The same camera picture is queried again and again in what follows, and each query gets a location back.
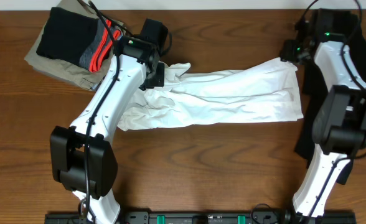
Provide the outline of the white printed t-shirt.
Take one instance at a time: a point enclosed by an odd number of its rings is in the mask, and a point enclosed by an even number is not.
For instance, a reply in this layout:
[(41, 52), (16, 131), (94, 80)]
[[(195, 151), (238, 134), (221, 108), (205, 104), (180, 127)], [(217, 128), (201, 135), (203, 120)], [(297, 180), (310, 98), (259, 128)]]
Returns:
[(303, 118), (297, 68), (291, 63), (274, 58), (246, 70), (211, 73), (189, 73), (190, 67), (166, 66), (163, 87), (136, 91), (118, 127), (127, 131)]

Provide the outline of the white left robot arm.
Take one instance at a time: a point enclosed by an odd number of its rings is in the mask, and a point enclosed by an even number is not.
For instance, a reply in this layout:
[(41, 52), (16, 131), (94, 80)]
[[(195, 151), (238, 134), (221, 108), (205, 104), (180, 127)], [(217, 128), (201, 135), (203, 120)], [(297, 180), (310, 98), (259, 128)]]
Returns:
[(51, 213), (46, 223), (116, 223), (121, 207), (113, 184), (118, 164), (112, 150), (117, 125), (137, 90), (164, 86), (166, 40), (172, 37), (159, 21), (146, 19), (140, 34), (116, 42), (102, 84), (69, 128), (50, 135), (52, 174), (80, 200), (78, 212)]

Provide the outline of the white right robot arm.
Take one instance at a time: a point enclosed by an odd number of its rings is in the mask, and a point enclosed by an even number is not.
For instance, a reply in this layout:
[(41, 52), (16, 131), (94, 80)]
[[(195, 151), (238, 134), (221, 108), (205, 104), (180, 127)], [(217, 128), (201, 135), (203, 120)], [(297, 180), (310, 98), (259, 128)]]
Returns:
[(305, 68), (303, 92), (310, 97), (295, 151), (307, 173), (281, 223), (355, 223), (353, 212), (328, 212), (335, 184), (344, 185), (355, 160), (366, 157), (366, 40), (361, 16), (317, 9), (300, 18), (297, 36), (286, 40), (283, 62)]

